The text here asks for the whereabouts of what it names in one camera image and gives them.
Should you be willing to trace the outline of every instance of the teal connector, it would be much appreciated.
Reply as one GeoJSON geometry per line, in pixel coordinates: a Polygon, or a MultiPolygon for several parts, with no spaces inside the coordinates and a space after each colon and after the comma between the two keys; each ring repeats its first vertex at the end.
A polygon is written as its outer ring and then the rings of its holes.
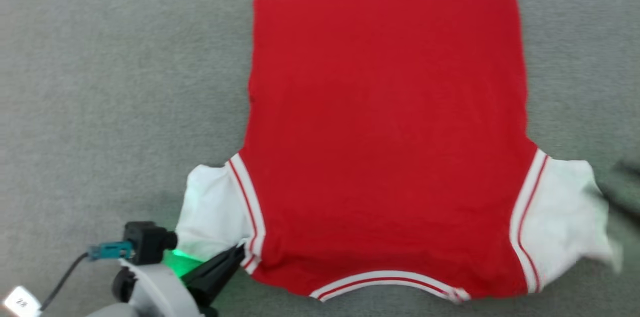
{"type": "Polygon", "coordinates": [[[133,244],[130,241],[105,242],[97,246],[89,246],[87,253],[90,261],[116,260],[118,258],[128,260],[133,253],[133,244]]]}

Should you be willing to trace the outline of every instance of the gray fabric background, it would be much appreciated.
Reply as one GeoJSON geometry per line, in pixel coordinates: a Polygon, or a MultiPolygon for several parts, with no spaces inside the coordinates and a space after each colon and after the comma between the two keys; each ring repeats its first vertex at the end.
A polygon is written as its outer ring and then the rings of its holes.
{"type": "MultiPolygon", "coordinates": [[[[640,0],[519,0],[530,135],[600,178],[640,157],[640,0]]],[[[126,221],[174,226],[187,173],[242,146],[252,0],[0,0],[0,294],[43,299],[126,221]]],[[[638,188],[622,183],[626,198],[638,188]]],[[[463,305],[408,287],[325,304],[239,272],[223,317],[637,317],[640,239],[612,215],[624,272],[580,262],[542,294],[463,305]]],[[[112,303],[116,262],[84,263],[46,314],[112,303]]]]}

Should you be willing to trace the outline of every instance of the red and white t-shirt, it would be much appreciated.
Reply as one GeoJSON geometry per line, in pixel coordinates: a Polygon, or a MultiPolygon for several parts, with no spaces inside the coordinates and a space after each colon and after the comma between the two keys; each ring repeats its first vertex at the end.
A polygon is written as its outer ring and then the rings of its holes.
{"type": "Polygon", "coordinates": [[[506,297],[612,258],[589,164],[526,135],[516,0],[254,14],[244,146],[190,175],[178,248],[206,259],[246,238],[256,280],[321,301],[370,285],[506,297]]]}

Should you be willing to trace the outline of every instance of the white tag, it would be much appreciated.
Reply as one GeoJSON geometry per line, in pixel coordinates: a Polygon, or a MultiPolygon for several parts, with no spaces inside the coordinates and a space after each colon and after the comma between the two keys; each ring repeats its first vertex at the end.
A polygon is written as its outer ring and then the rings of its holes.
{"type": "Polygon", "coordinates": [[[18,317],[38,317],[41,304],[25,287],[19,285],[4,300],[4,305],[18,317]]]}

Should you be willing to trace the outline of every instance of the green light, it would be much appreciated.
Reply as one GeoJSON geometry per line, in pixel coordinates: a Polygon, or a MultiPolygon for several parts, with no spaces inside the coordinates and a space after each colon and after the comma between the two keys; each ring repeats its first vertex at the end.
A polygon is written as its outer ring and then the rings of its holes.
{"type": "Polygon", "coordinates": [[[196,258],[189,256],[183,251],[178,251],[177,249],[173,252],[166,251],[164,253],[162,263],[172,269],[173,273],[175,273],[179,278],[188,274],[190,271],[202,264],[202,262],[196,258]]]}

